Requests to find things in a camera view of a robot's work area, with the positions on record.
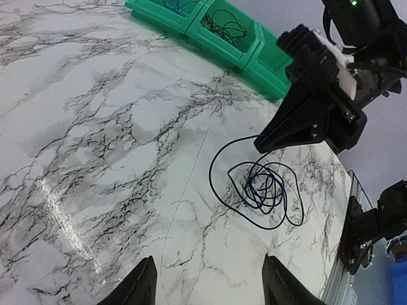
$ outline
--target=green plastic bin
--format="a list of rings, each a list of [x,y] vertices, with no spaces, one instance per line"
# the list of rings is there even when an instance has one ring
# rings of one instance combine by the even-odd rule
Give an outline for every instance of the green plastic bin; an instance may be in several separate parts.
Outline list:
[[[247,30],[247,35],[239,39],[235,46],[202,25],[206,14],[213,16],[213,21],[220,26],[235,21],[225,11],[232,13],[239,24]],[[238,67],[239,69],[243,69],[247,65],[261,41],[257,22],[225,0],[208,0],[192,22],[186,35],[190,37],[189,40],[193,44],[204,50],[215,61],[226,67]]]
[[[172,0],[127,0],[125,6],[132,9],[132,16],[171,34],[185,34],[207,0],[179,0],[176,12]]]
[[[293,62],[277,45],[277,37],[259,24],[261,42],[242,72],[257,91],[274,100],[287,95],[291,83],[285,68]]]

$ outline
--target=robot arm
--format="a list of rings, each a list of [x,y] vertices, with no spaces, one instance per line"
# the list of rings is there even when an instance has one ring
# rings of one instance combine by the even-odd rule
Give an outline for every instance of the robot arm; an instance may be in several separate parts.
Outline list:
[[[380,95],[401,92],[400,78],[407,76],[407,25],[390,0],[323,2],[328,39],[300,25],[277,40],[293,59],[286,68],[292,86],[254,143],[261,153],[324,140],[336,154],[350,149],[367,122],[362,108]],[[335,45],[331,20],[344,43],[354,48]]]

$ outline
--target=marble table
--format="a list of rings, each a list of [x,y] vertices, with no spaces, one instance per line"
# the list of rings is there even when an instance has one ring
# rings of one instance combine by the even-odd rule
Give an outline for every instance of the marble table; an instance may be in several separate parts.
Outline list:
[[[0,2],[0,304],[97,304],[149,255],[157,304],[264,304],[265,254],[322,295],[350,177],[325,143],[283,149],[269,159],[297,173],[304,225],[227,211],[209,164],[277,106],[182,44],[123,1]],[[229,203],[227,169],[256,158],[251,141],[219,157]]]

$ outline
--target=blue object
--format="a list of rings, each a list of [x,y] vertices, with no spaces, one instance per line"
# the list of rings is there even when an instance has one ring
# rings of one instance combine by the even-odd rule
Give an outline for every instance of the blue object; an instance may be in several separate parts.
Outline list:
[[[407,261],[392,265],[393,304],[407,305]]]

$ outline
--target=black cable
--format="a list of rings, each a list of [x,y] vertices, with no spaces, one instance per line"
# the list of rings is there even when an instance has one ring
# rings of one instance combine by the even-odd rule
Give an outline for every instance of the black cable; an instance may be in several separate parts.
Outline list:
[[[234,21],[219,25],[215,22],[215,17],[219,12],[226,12],[232,17],[232,19],[234,19]],[[201,21],[201,25],[207,27],[209,31],[218,35],[233,46],[236,46],[236,44],[247,35],[247,29],[241,25],[236,16],[228,10],[216,10],[212,15],[206,14]]]
[[[298,186],[298,179],[297,179],[297,175],[295,174],[294,170],[292,168],[290,168],[289,166],[279,163],[279,162],[268,162],[264,165],[260,164],[260,161],[262,161],[264,158],[266,158],[270,153],[265,154],[264,156],[260,157],[259,160],[257,160],[256,162],[252,162],[252,161],[246,161],[246,162],[241,162],[238,165],[235,165],[234,167],[232,167],[229,171],[228,171],[228,176],[229,179],[231,180],[232,186],[233,188],[236,190],[239,198],[245,203],[246,206],[253,208],[254,210],[259,210],[261,213],[263,213],[264,215],[268,215],[270,213],[273,212],[275,207],[278,207],[279,205],[281,205],[281,203],[283,204],[283,209],[284,209],[284,216],[281,218],[281,221],[276,225],[276,226],[272,226],[272,227],[265,227],[262,226],[260,224],[255,223],[253,220],[251,220],[250,218],[248,218],[248,216],[244,215],[242,212],[240,212],[239,210],[237,210],[236,208],[233,208],[232,205],[227,204],[221,197],[220,195],[218,195],[218,193],[216,192],[213,182],[212,182],[212,169],[214,167],[215,161],[217,159],[217,157],[219,157],[219,155],[229,146],[237,143],[237,142],[241,142],[241,141],[245,141],[245,140],[249,140],[249,139],[254,139],[257,137],[260,137],[261,135],[253,135],[250,137],[244,137],[241,139],[237,139],[237,140],[233,140],[229,143],[227,143],[225,146],[223,146],[215,155],[214,159],[212,160],[210,167],[209,167],[209,185],[210,188],[212,189],[212,192],[215,194],[216,198],[227,208],[229,208],[230,210],[238,213],[240,216],[242,216],[244,219],[248,220],[251,224],[255,225],[256,227],[260,228],[260,229],[264,229],[264,230],[274,230],[277,229],[278,227],[280,227],[283,222],[287,219],[288,222],[290,224],[292,224],[293,226],[296,227],[300,227],[302,226],[303,222],[304,222],[304,218],[305,218],[305,212],[304,212],[304,205],[301,199],[301,194],[300,194],[300,187]],[[247,175],[246,178],[246,183],[245,186],[243,187],[244,190],[244,194],[242,194],[239,190],[238,187],[235,183],[235,181],[233,180],[233,178],[231,177],[230,173],[237,169],[238,167],[242,166],[242,165],[252,165],[249,174]],[[293,222],[287,215],[287,192],[286,192],[286,187],[284,184],[284,179],[275,171],[272,170],[270,168],[271,165],[278,165],[278,166],[283,166],[285,168],[287,168],[288,170],[290,170],[295,177],[295,183],[296,183],[296,188],[297,188],[297,192],[298,192],[298,199],[300,200],[300,207],[301,207],[301,221],[299,223],[295,223]],[[263,178],[263,181],[261,181],[261,186],[260,188],[256,188],[255,184],[258,183],[258,180],[261,180],[261,178]],[[249,202],[246,198],[250,199],[251,201],[254,202],[254,204],[252,204],[251,202]]]
[[[352,62],[347,64],[347,68],[389,73],[400,78],[407,78],[407,71],[385,65],[366,64],[364,62]]]

